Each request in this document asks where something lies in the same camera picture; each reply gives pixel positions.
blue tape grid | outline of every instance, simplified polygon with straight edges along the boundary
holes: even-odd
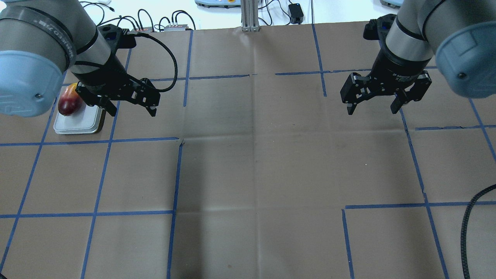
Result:
[[[171,221],[171,234],[169,235],[169,253],[167,258],[167,279],[171,278],[172,248],[174,246],[174,233],[176,230],[176,213],[178,210],[179,180],[181,178],[181,161],[183,158],[183,145],[184,142],[181,143],[181,145],[179,145],[178,165],[176,169],[176,189],[174,191],[174,205],[173,205],[173,214]]]
[[[281,73],[276,73],[275,75],[304,75],[304,74],[320,74],[321,77],[321,82],[322,82],[322,91],[324,97],[327,96],[326,92],[326,87],[325,87],[325,80],[324,80],[324,74],[327,73],[339,73],[339,72],[352,72],[352,71],[370,71],[371,69],[354,69],[354,70],[323,70],[322,66],[322,59],[321,59],[321,54],[320,54],[320,48],[318,44],[318,38],[317,38],[317,33],[315,30],[315,25],[312,24],[312,32],[314,36],[314,41],[315,41],[315,47],[316,47],[316,52],[317,52],[317,58],[319,62],[319,71],[303,71],[303,72],[281,72]],[[239,77],[247,77],[250,76],[249,74],[242,74],[242,75],[221,75],[221,76],[199,76],[199,77],[190,77],[190,64],[191,64],[191,47],[192,47],[192,41],[193,41],[193,32],[191,31],[190,33],[190,38],[189,38],[189,47],[188,47],[188,57],[187,57],[187,67],[186,67],[186,77],[179,77],[178,80],[185,80],[185,92],[184,92],[184,103],[183,106],[187,105],[187,93],[188,93],[188,85],[189,85],[189,80],[199,80],[199,79],[218,79],[218,78],[239,78]],[[129,65],[129,58],[131,55],[131,50],[129,50],[127,60],[126,60],[126,69],[127,66]],[[426,67],[426,69],[436,69],[437,67]],[[151,81],[171,81],[173,80],[172,78],[160,78],[160,79],[151,79]],[[484,125],[482,123],[482,120],[479,116],[479,113],[477,112],[477,109],[473,103],[472,100],[470,100],[470,104],[474,110],[474,113],[476,114],[476,118],[479,122],[479,125],[477,126],[471,126],[471,127],[456,127],[456,126],[450,126],[450,127],[422,127],[422,128],[416,128],[416,131],[435,131],[435,130],[456,130],[456,129],[481,129],[483,131],[483,134],[486,138],[486,141],[488,143],[489,149],[493,155],[493,158],[496,161],[496,154],[493,148],[493,145],[489,139],[489,136],[486,132],[486,129],[492,129],[496,128],[496,125]],[[167,262],[167,278],[170,278],[171,274],[171,266],[172,266],[172,251],[173,251],[173,243],[174,243],[174,232],[175,232],[175,221],[176,221],[176,212],[177,212],[177,202],[178,202],[178,194],[179,194],[179,181],[180,181],[180,170],[181,170],[181,159],[182,159],[182,150],[183,150],[183,144],[181,143],[180,149],[179,149],[179,155],[178,155],[178,165],[177,165],[177,173],[176,173],[176,189],[175,189],[175,195],[174,195],[174,208],[173,210],[152,210],[152,211],[123,211],[123,212],[98,212],[98,204],[100,200],[100,195],[101,195],[101,190],[103,186],[103,181],[105,179],[105,172],[106,172],[106,167],[108,163],[108,158],[110,155],[110,149],[112,146],[113,142],[135,142],[135,141],[157,141],[157,140],[178,140],[178,138],[175,137],[170,137],[170,138],[142,138],[142,139],[113,139],[114,136],[114,130],[115,130],[115,124],[117,120],[117,115],[114,118],[114,122],[112,125],[112,131],[111,131],[111,136],[109,140],[91,140],[91,141],[74,141],[74,142],[45,142],[46,134],[51,122],[51,119],[53,117],[55,105],[52,107],[52,111],[50,113],[47,125],[45,127],[45,131],[43,134],[43,137],[41,139],[41,142],[26,142],[26,143],[0,143],[0,147],[3,146],[39,146],[38,152],[35,158],[35,162],[33,163],[33,167],[29,176],[28,183],[26,185],[26,189],[24,191],[23,198],[21,200],[21,205],[19,206],[19,210],[17,214],[3,214],[0,215],[0,218],[14,218],[14,225],[12,227],[12,231],[9,236],[9,240],[7,243],[7,247],[5,248],[5,252],[2,257],[2,261],[0,263],[0,272],[3,269],[4,263],[6,256],[8,254],[8,250],[10,247],[10,244],[12,242],[14,232],[18,223],[18,220],[20,218],[39,218],[39,217],[92,217],[92,222],[91,222],[91,228],[90,228],[90,234],[88,236],[88,243],[86,247],[86,253],[85,253],[85,258],[84,258],[84,263],[83,263],[83,270],[81,273],[81,279],[84,278],[85,270],[86,270],[86,265],[87,265],[87,259],[90,251],[90,246],[91,246],[91,239],[92,239],[92,233],[94,230],[94,224],[95,224],[95,219],[97,216],[122,216],[122,215],[150,215],[150,214],[171,214],[172,215],[172,222],[171,222],[171,234],[170,234],[170,241],[169,241],[169,257],[168,257],[168,262]],[[413,148],[410,134],[408,132],[408,127],[406,124],[406,120],[403,114],[403,111],[400,111],[403,124],[405,127],[405,132],[409,141],[410,145],[410,150],[412,153],[412,159],[415,164],[415,168],[417,171],[417,175],[419,178],[419,184],[421,186],[421,190],[424,195],[424,200],[425,202],[422,204],[385,204],[385,205],[350,205],[346,206],[342,210],[342,219],[343,219],[343,228],[344,228],[344,234],[345,234],[345,242],[346,242],[346,249],[347,249],[347,254],[348,254],[348,262],[349,262],[349,269],[350,269],[350,277],[351,279],[354,279],[354,271],[353,271],[353,262],[352,262],[352,254],[351,254],[351,248],[350,248],[350,240],[349,240],[349,234],[348,234],[348,226],[346,222],[346,213],[345,210],[347,209],[382,209],[382,208],[418,208],[418,207],[426,207],[428,216],[429,216],[429,221],[431,223],[431,228],[433,231],[434,235],[434,240],[436,243],[437,251],[439,254],[439,259],[441,262],[441,266],[444,272],[444,276],[446,279],[449,279],[449,275],[446,270],[446,265],[444,263],[444,258],[442,255],[441,247],[437,238],[437,232],[435,230],[435,225],[434,225],[434,220],[432,217],[431,213],[431,207],[445,207],[445,206],[467,206],[468,202],[448,202],[448,203],[429,203],[427,195],[424,193],[424,184],[422,181],[422,176],[420,174],[420,169],[417,163],[417,158],[415,156],[415,150]],[[102,171],[102,177],[98,189],[98,194],[97,194],[97,199],[95,202],[95,209],[93,212],[80,212],[80,213],[37,213],[37,214],[21,214],[22,212],[22,207],[24,205],[27,192],[29,190],[29,186],[34,174],[34,170],[36,168],[36,164],[39,159],[39,155],[41,153],[41,149],[45,145],[67,145],[67,144],[92,144],[92,143],[107,143],[108,148],[107,148],[107,154],[105,157],[105,163],[104,163],[104,168]],[[489,202],[477,202],[477,205],[496,205],[496,202],[489,201]]]
[[[469,99],[470,105],[474,111],[474,114],[477,118],[477,121],[479,122],[479,125],[477,126],[471,126],[471,127],[461,127],[461,126],[449,126],[449,127],[423,127],[423,128],[416,128],[416,131],[438,131],[438,130],[456,130],[456,129],[481,129],[483,132],[483,135],[486,139],[486,142],[488,144],[489,150],[491,154],[493,155],[493,159],[496,161],[496,154],[495,150],[493,148],[493,144],[488,136],[488,133],[486,129],[492,129],[496,128],[496,125],[484,125],[482,122],[482,119],[479,115],[479,112],[477,111],[477,108],[473,102],[472,99]],[[384,205],[350,205],[350,206],[345,206],[343,209],[343,229],[344,229],[344,234],[345,234],[345,242],[346,242],[346,251],[348,253],[348,262],[350,265],[350,278],[354,279],[354,271],[353,271],[353,262],[352,262],[352,256],[351,256],[351,248],[350,248],[350,240],[349,240],[349,235],[348,235],[348,226],[346,223],[346,214],[345,210],[347,209],[385,209],[385,208],[420,208],[420,207],[425,207],[428,217],[429,217],[429,223],[431,225],[431,229],[433,232],[433,237],[434,237],[434,242],[437,248],[437,253],[439,256],[439,261],[441,263],[441,268],[444,274],[445,279],[449,279],[449,274],[448,270],[446,268],[446,263],[444,260],[444,256],[442,253],[441,245],[439,243],[439,238],[437,236],[437,230],[434,224],[434,218],[432,216],[432,207],[452,207],[452,206],[467,206],[468,202],[447,202],[447,203],[430,203],[429,199],[427,197],[427,194],[425,193],[425,187],[424,187],[424,181],[422,179],[422,175],[420,172],[420,167],[417,161],[417,156],[415,155],[415,149],[413,147],[412,139],[410,136],[410,132],[408,130],[408,126],[406,123],[405,115],[403,113],[403,110],[400,110],[401,114],[401,119],[403,121],[403,125],[405,128],[405,133],[408,139],[408,144],[410,146],[410,152],[412,154],[412,159],[415,165],[415,170],[417,172],[418,180],[419,180],[419,185],[422,190],[422,195],[424,197],[424,203],[418,203],[418,204],[384,204]],[[476,203],[479,206],[495,206],[496,201],[482,201],[482,202],[477,202]]]

metal frame post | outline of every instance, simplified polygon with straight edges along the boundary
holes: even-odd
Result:
[[[241,0],[241,29],[259,31],[258,0]]]

blue tape line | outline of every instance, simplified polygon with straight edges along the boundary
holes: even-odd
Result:
[[[235,75],[213,75],[213,76],[195,76],[195,77],[190,77],[189,79],[236,78],[236,77],[245,77],[245,76],[249,76],[249,74],[235,74]]]
[[[183,107],[187,104],[187,88],[189,85],[189,66],[191,65],[191,47],[193,45],[193,31],[189,34],[189,49],[187,52],[187,65],[186,65],[186,84],[185,84],[185,98],[183,100]]]
[[[179,145],[178,154],[178,165],[176,169],[176,190],[174,192],[174,207],[171,221],[171,234],[169,236],[169,256],[167,258],[167,279],[171,278],[171,267],[172,267],[172,247],[174,245],[174,231],[176,229],[176,212],[178,209],[178,196],[179,196],[179,179],[181,178],[181,161],[183,158],[183,145],[184,142]]]
[[[353,271],[353,261],[351,258],[350,237],[348,235],[348,224],[346,223],[346,213],[344,212],[344,209],[342,209],[341,212],[343,214],[344,241],[346,243],[346,254],[348,255],[348,268],[350,269],[350,278],[355,279],[355,272]]]
[[[437,236],[437,230],[436,230],[435,225],[434,225],[434,218],[433,218],[433,214],[431,211],[431,207],[429,206],[429,200],[427,199],[426,193],[422,193],[422,194],[424,194],[424,200],[426,201],[427,215],[429,216],[429,223],[431,224],[431,229],[433,230],[434,243],[435,243],[435,246],[437,249],[437,254],[439,255],[439,260],[441,261],[442,272],[444,273],[444,278],[449,279],[448,269],[446,268],[446,263],[444,261],[444,256],[443,256],[442,250],[441,250],[441,244],[440,244],[439,238]]]
[[[46,217],[91,217],[93,213],[91,212],[80,212],[80,213],[32,213],[32,214],[21,214],[20,218],[46,218]]]
[[[320,74],[320,80],[322,81],[322,90],[324,91],[324,97],[327,97],[327,90],[325,89],[324,74]]]
[[[123,211],[123,212],[98,212],[97,216],[136,216],[136,215],[166,215],[173,214],[173,210],[150,210],[150,211]]]
[[[299,75],[299,74],[317,74],[317,73],[331,73],[331,71],[316,70],[316,71],[277,72],[275,75]]]
[[[408,131],[408,125],[406,123],[405,114],[403,113],[403,109],[400,109],[400,114],[401,114],[401,120],[403,121],[403,126],[405,128],[405,133],[406,133],[406,136],[408,138],[408,145],[410,146],[410,152],[412,154],[413,163],[415,165],[415,170],[417,172],[417,177],[419,179],[420,188],[422,189],[422,195],[424,196],[424,203],[425,203],[425,207],[427,210],[427,215],[429,217],[429,223],[431,224],[431,229],[432,229],[433,236],[434,236],[434,242],[435,242],[435,245],[437,248],[437,254],[438,254],[439,260],[441,262],[442,272],[444,273],[444,278],[449,279],[448,270],[446,268],[446,262],[444,261],[444,256],[443,256],[442,250],[441,250],[441,244],[439,243],[439,238],[437,237],[437,231],[435,228],[434,219],[433,219],[432,212],[431,212],[431,207],[429,206],[429,199],[427,198],[427,194],[425,193],[424,180],[422,179],[422,175],[420,174],[419,163],[417,161],[417,156],[415,155],[415,149],[413,148],[413,144],[412,144],[412,137],[410,135],[410,132]]]
[[[135,215],[167,215],[173,214],[173,210],[149,210],[149,211],[118,211],[118,212],[97,212],[97,216],[135,216]],[[77,213],[31,213],[31,214],[3,214],[0,219],[8,218],[46,218],[46,217],[92,217],[93,212]]]
[[[313,39],[315,40],[315,48],[317,49],[318,68],[322,71],[322,59],[320,57],[320,48],[318,47],[318,39],[317,39],[317,32],[315,31],[315,24],[311,25],[311,29],[313,31]]]
[[[311,29],[313,31],[313,38],[315,39],[315,47],[317,49],[317,57],[318,57],[318,67],[320,71],[322,72],[322,58],[320,56],[320,47],[318,46],[318,39],[317,39],[317,32],[315,30],[315,24],[311,25]],[[324,97],[327,97],[327,90],[325,88],[325,80],[324,80],[324,74],[320,73],[320,80],[322,81],[322,91],[324,93]]]
[[[58,142],[44,142],[43,145],[71,145],[71,144],[94,144],[94,143],[108,143],[108,140],[85,140],[85,141],[58,141]]]
[[[131,50],[132,49],[129,49],[129,51],[127,53],[127,58],[125,60],[125,70],[127,70],[127,67],[129,67],[129,59],[131,58]]]
[[[174,80],[174,78],[155,78],[155,79],[150,79],[150,81],[171,81]],[[178,80],[186,80],[185,77],[178,77]]]
[[[466,207],[469,202],[447,202],[447,203],[430,203],[431,207]],[[475,203],[478,206],[496,206],[496,201],[480,201]]]
[[[98,186],[98,192],[96,196],[96,201],[95,201],[95,208],[93,209],[93,214],[91,218],[91,226],[90,226],[90,233],[88,235],[88,242],[86,243],[86,251],[84,252],[84,260],[83,260],[83,268],[81,271],[81,279],[84,279],[84,275],[86,274],[86,266],[88,264],[88,256],[90,254],[90,248],[91,248],[91,241],[93,240],[93,232],[95,230],[95,221],[96,221],[96,216],[98,212],[98,205],[100,204],[100,197],[102,195],[102,188],[103,188],[103,183],[105,181],[105,173],[107,172],[107,165],[109,163],[109,157],[110,157],[110,149],[112,148],[112,139],[114,138],[114,132],[116,129],[116,122],[117,122],[117,116],[119,115],[119,107],[121,105],[121,102],[117,102],[117,112],[116,115],[114,116],[114,121],[112,122],[112,129],[110,131],[110,137],[109,137],[109,142],[108,142],[108,147],[107,147],[107,153],[105,154],[105,161],[103,164],[103,170],[102,170],[102,176],[100,178],[100,184]]]
[[[417,178],[419,179],[420,189],[422,193],[424,192],[424,180],[422,179],[422,175],[420,174],[420,167],[417,161],[417,156],[415,155],[415,150],[413,149],[412,137],[410,136],[410,132],[408,131],[408,126],[406,124],[405,114],[403,110],[400,109],[401,120],[403,121],[403,127],[405,128],[406,137],[408,138],[408,146],[410,147],[410,153],[412,154],[413,163],[415,165],[415,171],[417,172]]]
[[[484,134],[484,137],[486,138],[486,141],[489,146],[489,150],[491,151],[491,154],[493,155],[494,161],[496,161],[496,153],[493,148],[493,144],[491,143],[491,140],[489,139],[488,132],[486,131],[486,128],[484,124],[482,123],[481,116],[479,115],[479,112],[477,111],[477,108],[475,107],[474,101],[472,99],[469,99],[470,105],[472,106],[472,109],[474,110],[475,117],[477,118],[477,121],[479,121],[479,125],[481,126],[482,133]]]
[[[353,205],[345,206],[345,209],[398,209],[398,208],[421,208],[426,204],[384,204],[384,205]]]
[[[372,69],[355,69],[355,70],[332,70],[330,73],[346,72],[346,71],[370,71]]]
[[[45,126],[45,131],[43,132],[43,136],[41,137],[40,145],[38,147],[38,152],[36,153],[36,157],[33,162],[33,167],[31,168],[31,172],[29,173],[28,182],[26,183],[26,188],[24,189],[24,194],[22,195],[21,204],[19,205],[19,209],[17,210],[17,215],[20,215],[22,212],[22,208],[24,207],[24,203],[26,202],[26,197],[28,195],[29,187],[31,186],[31,181],[33,180],[34,171],[36,169],[36,165],[38,164],[38,160],[40,159],[41,149],[43,148],[43,143],[45,142],[45,138],[47,137],[48,128],[50,127],[50,123],[52,121],[52,117],[55,111],[55,104],[57,103],[57,98],[54,100],[54,104],[52,105],[52,110],[50,112],[50,116],[48,117],[47,124]],[[3,256],[0,262],[0,273],[3,270],[3,266],[5,264],[5,260],[7,259],[7,254],[10,249],[10,245],[12,244],[12,239],[14,238],[15,229],[17,228],[17,223],[19,222],[19,216],[15,218],[14,225],[12,226],[12,230],[10,231],[10,235],[8,237],[7,246],[3,252]]]
[[[39,142],[26,142],[26,143],[0,143],[0,147],[4,146],[37,146]]]
[[[437,131],[437,130],[463,130],[463,129],[480,129],[481,126],[469,126],[469,127],[462,127],[462,126],[446,126],[446,127],[420,127],[420,128],[415,128],[416,131]]]
[[[164,141],[164,140],[179,140],[179,138],[170,137],[170,138],[142,138],[142,139],[113,139],[112,142]]]

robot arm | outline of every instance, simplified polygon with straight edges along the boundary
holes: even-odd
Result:
[[[111,100],[125,100],[155,116],[160,92],[151,82],[128,75],[116,57],[119,48],[136,46],[135,37],[113,25],[96,27],[77,0],[4,0],[0,13],[0,113],[38,116],[51,108],[63,73],[81,82],[76,91],[88,105],[114,116]]]
[[[365,27],[364,38],[379,40],[381,50],[369,75],[352,73],[341,89],[348,114],[380,95],[396,96],[392,113],[420,101],[432,82],[424,68],[434,53],[455,93],[468,98],[496,94],[494,34],[494,0],[405,0],[397,16],[371,20]]]

black cable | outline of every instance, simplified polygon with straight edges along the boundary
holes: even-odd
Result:
[[[116,11],[116,10],[114,10],[114,8],[110,7],[109,5],[103,4],[103,3],[89,2],[89,1],[80,1],[80,3],[88,3],[88,4],[94,4],[94,5],[101,5],[101,6],[104,6],[104,7],[108,8],[111,11]]]
[[[148,17],[150,18],[150,23],[152,24],[152,32],[155,32],[155,29],[153,27],[153,19],[152,19],[152,16],[150,15],[149,12],[147,12],[145,9],[139,9],[138,10],[138,22],[139,22],[139,27],[141,27],[141,29],[143,29],[143,24],[141,23],[141,19],[139,18],[139,12],[141,11],[144,11],[146,12],[146,14],[148,14]]]
[[[489,193],[490,191],[496,189],[496,184],[485,188],[484,190],[478,192],[468,203],[467,209],[465,210],[465,214],[463,215],[462,221],[462,231],[460,236],[460,251],[462,257],[462,269],[463,276],[465,279],[470,279],[470,273],[468,271],[468,261],[467,261],[467,226],[468,226],[468,218],[470,217],[470,212],[474,207],[477,200],[483,195]]]
[[[162,46],[169,53],[169,55],[171,56],[172,61],[174,63],[174,79],[172,80],[172,84],[165,89],[157,89],[157,88],[149,86],[148,84],[142,82],[141,80],[137,79],[136,77],[128,74],[126,71],[122,71],[120,69],[115,69],[115,68],[107,68],[107,69],[124,74],[127,78],[138,83],[139,85],[144,86],[150,90],[155,90],[156,92],[159,92],[159,93],[167,92],[167,91],[171,90],[174,87],[174,85],[176,85],[176,82],[178,80],[178,62],[176,61],[176,57],[174,56],[172,51],[164,43],[162,43],[160,40],[156,39],[155,37],[153,37],[149,34],[138,32],[137,34],[134,34],[134,36],[135,37],[145,37],[145,38],[148,38],[150,40],[153,40],[156,43],[158,43],[160,46]],[[96,67],[96,68],[100,68],[100,69],[106,68],[105,65],[93,63],[93,62],[88,62],[88,61],[76,61],[75,65],[92,66],[92,67]]]
[[[270,10],[269,10],[269,4],[270,3],[267,3],[267,0],[265,0],[265,7],[267,8],[267,13],[269,14],[269,18],[270,18],[270,24],[269,25],[272,25],[274,23],[274,21],[272,20],[272,15],[270,14]]]
[[[155,24],[154,26],[155,26],[155,28],[157,28],[157,30],[158,30],[159,32],[162,32],[162,31],[164,31],[164,30],[165,30],[165,26],[164,26],[164,25],[162,25],[162,24]]]
[[[167,22],[169,23],[169,25],[171,25],[171,21],[169,20],[169,18],[168,18],[168,17],[166,17],[166,16],[164,16],[164,17],[162,17],[162,18],[160,19],[160,21],[158,22],[158,25],[159,25],[159,26],[160,26],[160,25],[162,25],[162,20],[164,20],[164,19],[166,19],[166,20],[167,20]]]
[[[187,13],[185,11],[180,11],[180,12],[176,13],[176,23],[178,22],[178,15],[180,15],[182,13],[185,14],[185,15],[187,15],[189,17],[189,19],[191,19],[191,22],[193,23],[193,29],[196,30],[196,25],[194,23],[193,18],[189,15],[189,13]]]
[[[117,26],[119,26],[119,23],[120,23],[120,22],[121,22],[121,20],[123,20],[123,19],[125,19],[125,20],[127,20],[127,21],[129,21],[129,22],[131,23],[131,25],[132,25],[132,29],[133,29],[133,30],[137,30],[137,29],[136,29],[135,24],[133,23],[133,21],[132,21],[132,20],[130,20],[129,18],[125,17],[125,16],[124,16],[124,17],[121,17],[121,18],[119,19],[119,21],[117,22]]]
[[[109,19],[109,20],[104,21],[104,22],[102,22],[102,23],[100,23],[100,24],[97,24],[97,26],[102,26],[102,25],[104,25],[104,24],[106,24],[106,23],[109,23],[109,22],[111,22],[111,21],[114,21],[114,20],[119,20],[119,22],[120,22],[122,19],[127,19],[127,20],[129,20],[128,18],[133,18],[133,17],[132,17],[132,16],[130,16],[130,15],[120,16],[120,17],[116,17],[116,18]],[[131,21],[131,24],[132,24],[133,28],[136,30],[136,26],[133,24],[133,22],[132,22],[132,21]]]
[[[261,9],[263,9],[263,8],[265,8],[265,7],[267,7],[267,6],[269,6],[269,5],[270,5],[270,3],[274,2],[274,1],[276,1],[276,0],[272,0],[272,1],[270,1],[270,2],[269,2],[269,4],[267,4],[267,1],[265,1],[265,6],[260,7],[260,8],[258,8],[258,9],[259,9],[259,10],[261,10]]]
[[[282,8],[281,1],[279,1],[279,0],[276,0],[276,1],[278,1],[278,2],[279,2],[279,6],[281,7],[281,11],[282,11],[283,13],[285,13],[285,14],[288,16],[288,18],[289,18],[289,22],[288,22],[286,25],[289,25],[289,24],[291,23],[291,16],[290,16],[290,15],[289,15],[289,14],[288,14],[288,13],[287,13],[287,12],[286,12],[283,8]]]
[[[173,12],[172,12],[172,15],[171,15],[171,20],[172,20],[172,23],[174,23],[174,14],[175,14],[176,12],[180,12],[180,11],[184,11],[184,10],[175,10],[175,11],[173,11]]]
[[[122,19],[128,19],[128,18],[132,18],[134,20],[134,23],[136,23],[136,26],[139,26],[139,23],[136,21],[136,19],[130,15],[126,15],[126,16],[123,16]],[[138,30],[136,28],[136,26],[133,24],[132,27],[134,28],[134,30]]]
[[[105,10],[102,8],[102,6],[98,5],[97,3],[91,3],[91,2],[89,2],[89,4],[84,5],[83,8],[86,8],[89,5],[95,5],[102,10],[102,19],[97,25],[102,24],[103,20],[105,19]]]
[[[265,23],[265,25],[267,25],[267,26],[269,25],[269,24],[267,23],[267,21],[265,21],[265,19],[263,19],[263,18],[261,18],[261,17],[259,17],[258,19],[260,19],[263,23]]]
[[[139,27],[139,22],[136,20],[136,18],[130,16],[130,15],[126,15],[126,16],[123,16],[123,17],[126,17],[126,18],[132,18],[134,20],[134,23],[136,24],[136,26]]]

